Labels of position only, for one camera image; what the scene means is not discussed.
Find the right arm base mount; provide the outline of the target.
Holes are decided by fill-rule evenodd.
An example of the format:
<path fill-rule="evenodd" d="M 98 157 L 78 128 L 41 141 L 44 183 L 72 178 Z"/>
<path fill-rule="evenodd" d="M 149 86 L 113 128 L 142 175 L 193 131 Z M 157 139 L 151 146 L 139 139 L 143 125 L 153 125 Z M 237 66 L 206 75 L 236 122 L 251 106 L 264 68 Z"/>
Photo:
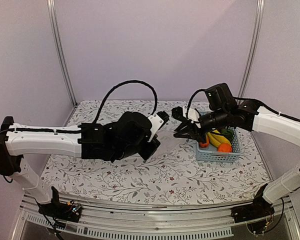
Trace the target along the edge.
<path fill-rule="evenodd" d="M 273 220 L 275 210 L 272 203 L 268 203 L 262 196 L 256 197 L 252 203 L 236 206 L 231 209 L 231 217 L 235 223 L 252 221 L 263 217 L 270 217 L 270 220 L 249 223 L 248 230 L 255 235 L 264 234 Z"/>

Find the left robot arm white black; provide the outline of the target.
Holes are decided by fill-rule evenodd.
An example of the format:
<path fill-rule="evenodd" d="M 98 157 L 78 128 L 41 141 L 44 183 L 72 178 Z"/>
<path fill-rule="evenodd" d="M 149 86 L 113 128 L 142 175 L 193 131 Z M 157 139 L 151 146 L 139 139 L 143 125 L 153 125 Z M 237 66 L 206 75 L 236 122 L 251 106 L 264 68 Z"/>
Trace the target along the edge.
<path fill-rule="evenodd" d="M 15 123 L 13 117 L 7 116 L 0 128 L 0 175 L 15 180 L 53 217 L 60 217 L 64 205 L 56 200 L 55 190 L 30 167 L 25 155 L 63 155 L 114 162 L 138 154 L 147 160 L 158 149 L 157 131 L 168 119 L 164 112 L 146 117 L 128 111 L 118 121 L 106 125 L 33 127 Z"/>

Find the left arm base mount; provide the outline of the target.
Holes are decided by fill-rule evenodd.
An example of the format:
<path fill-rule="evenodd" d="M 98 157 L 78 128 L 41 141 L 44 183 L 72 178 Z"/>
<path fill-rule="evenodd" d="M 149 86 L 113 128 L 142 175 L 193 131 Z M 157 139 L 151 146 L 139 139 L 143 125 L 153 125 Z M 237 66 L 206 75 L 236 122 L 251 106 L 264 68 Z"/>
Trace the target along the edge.
<path fill-rule="evenodd" d="M 52 217 L 57 220 L 65 220 L 78 223 L 82 214 L 82 205 L 71 200 L 68 203 L 60 202 L 58 190 L 52 186 L 52 199 L 50 203 L 38 204 L 38 212 L 42 215 Z"/>

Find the clear zip top bag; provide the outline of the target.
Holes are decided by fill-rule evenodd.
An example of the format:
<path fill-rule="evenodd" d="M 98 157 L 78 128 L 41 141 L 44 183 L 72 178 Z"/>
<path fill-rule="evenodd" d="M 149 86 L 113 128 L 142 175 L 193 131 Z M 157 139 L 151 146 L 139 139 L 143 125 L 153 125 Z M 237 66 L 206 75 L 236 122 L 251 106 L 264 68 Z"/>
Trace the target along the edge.
<path fill-rule="evenodd" d="M 157 135 L 160 146 L 153 154 L 154 157 L 177 155 L 177 153 L 184 151 L 184 148 L 187 148 L 190 143 L 188 139 L 174 137 L 173 131 L 164 130 Z"/>

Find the green orange carrot toy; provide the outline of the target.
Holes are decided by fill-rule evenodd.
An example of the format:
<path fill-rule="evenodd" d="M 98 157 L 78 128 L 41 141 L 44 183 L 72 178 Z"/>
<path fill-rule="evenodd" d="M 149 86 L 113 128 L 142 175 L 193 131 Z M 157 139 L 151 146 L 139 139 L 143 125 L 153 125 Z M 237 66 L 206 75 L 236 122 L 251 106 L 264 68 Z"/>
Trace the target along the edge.
<path fill-rule="evenodd" d="M 200 142 L 198 144 L 201 148 L 207 148 L 210 145 L 209 137 L 207 134 L 205 135 L 204 139 L 205 139 L 205 141 Z"/>

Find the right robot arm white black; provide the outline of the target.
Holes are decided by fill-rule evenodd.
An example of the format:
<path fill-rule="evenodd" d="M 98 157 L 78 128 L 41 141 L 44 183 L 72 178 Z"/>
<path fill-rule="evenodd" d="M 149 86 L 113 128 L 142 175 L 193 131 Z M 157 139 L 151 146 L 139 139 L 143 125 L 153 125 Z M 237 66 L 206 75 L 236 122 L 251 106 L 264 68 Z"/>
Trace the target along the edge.
<path fill-rule="evenodd" d="M 206 134 L 225 127 L 240 128 L 253 135 L 266 135 L 284 145 L 300 149 L 300 119 L 284 114 L 255 98 L 235 97 L 226 83 L 196 90 L 185 107 L 172 109 L 172 117 L 180 121 L 176 138 L 197 143 Z M 263 186 L 249 206 L 252 218 L 259 218 L 273 204 L 300 188 L 300 162 L 292 164 L 281 176 Z"/>

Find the dark green pepper toy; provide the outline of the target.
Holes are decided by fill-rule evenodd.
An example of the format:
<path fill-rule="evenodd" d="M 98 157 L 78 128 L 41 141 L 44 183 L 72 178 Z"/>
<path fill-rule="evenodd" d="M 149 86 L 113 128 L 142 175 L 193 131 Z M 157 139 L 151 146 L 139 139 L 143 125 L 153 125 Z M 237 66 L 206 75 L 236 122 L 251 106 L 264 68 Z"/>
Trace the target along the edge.
<path fill-rule="evenodd" d="M 230 142 L 233 141 L 234 131 L 229 128 L 222 128 L 220 133 Z"/>

